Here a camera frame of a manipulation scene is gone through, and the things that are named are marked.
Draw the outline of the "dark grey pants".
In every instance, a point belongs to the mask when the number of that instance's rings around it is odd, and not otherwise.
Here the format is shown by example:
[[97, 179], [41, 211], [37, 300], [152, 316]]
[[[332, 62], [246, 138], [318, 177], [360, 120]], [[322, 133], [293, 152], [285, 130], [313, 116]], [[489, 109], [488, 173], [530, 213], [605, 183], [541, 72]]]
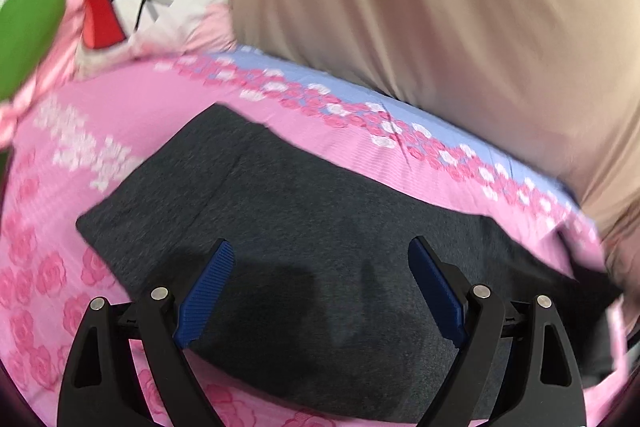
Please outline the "dark grey pants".
[[408, 265], [411, 239], [473, 283], [558, 306], [582, 381], [614, 369], [603, 274], [556, 272], [495, 220], [442, 209], [331, 164], [214, 105], [77, 220], [131, 297], [183, 279], [227, 239], [235, 266], [198, 355], [280, 399], [414, 423], [454, 347]]

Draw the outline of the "pink rose bed sheet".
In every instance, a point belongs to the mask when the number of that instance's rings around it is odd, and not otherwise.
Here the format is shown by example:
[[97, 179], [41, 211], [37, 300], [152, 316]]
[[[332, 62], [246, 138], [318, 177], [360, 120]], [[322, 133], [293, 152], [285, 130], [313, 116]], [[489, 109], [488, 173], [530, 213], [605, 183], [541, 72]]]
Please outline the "pink rose bed sheet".
[[204, 108], [227, 104], [334, 164], [440, 207], [494, 218], [539, 260], [567, 248], [602, 270], [598, 234], [559, 184], [410, 105], [242, 48], [155, 57], [70, 81], [81, 0], [67, 10], [34, 104], [2, 110], [14, 155], [2, 209], [1, 360], [36, 418], [55, 422], [68, 349], [91, 298], [125, 299], [78, 216]]

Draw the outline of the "beige curtain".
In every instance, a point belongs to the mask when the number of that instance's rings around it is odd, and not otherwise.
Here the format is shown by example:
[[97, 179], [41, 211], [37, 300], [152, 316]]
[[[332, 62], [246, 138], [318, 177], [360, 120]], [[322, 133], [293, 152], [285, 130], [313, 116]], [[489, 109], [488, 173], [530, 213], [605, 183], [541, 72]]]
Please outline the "beige curtain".
[[560, 180], [639, 299], [639, 0], [232, 0], [240, 43], [380, 90]]

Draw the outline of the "green plush toy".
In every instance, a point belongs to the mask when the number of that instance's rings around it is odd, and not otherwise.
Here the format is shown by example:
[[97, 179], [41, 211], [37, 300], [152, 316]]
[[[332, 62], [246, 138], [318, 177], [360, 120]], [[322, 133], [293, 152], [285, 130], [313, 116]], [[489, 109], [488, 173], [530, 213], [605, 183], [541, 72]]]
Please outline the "green plush toy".
[[12, 98], [48, 52], [66, 0], [1, 0], [1, 98]]

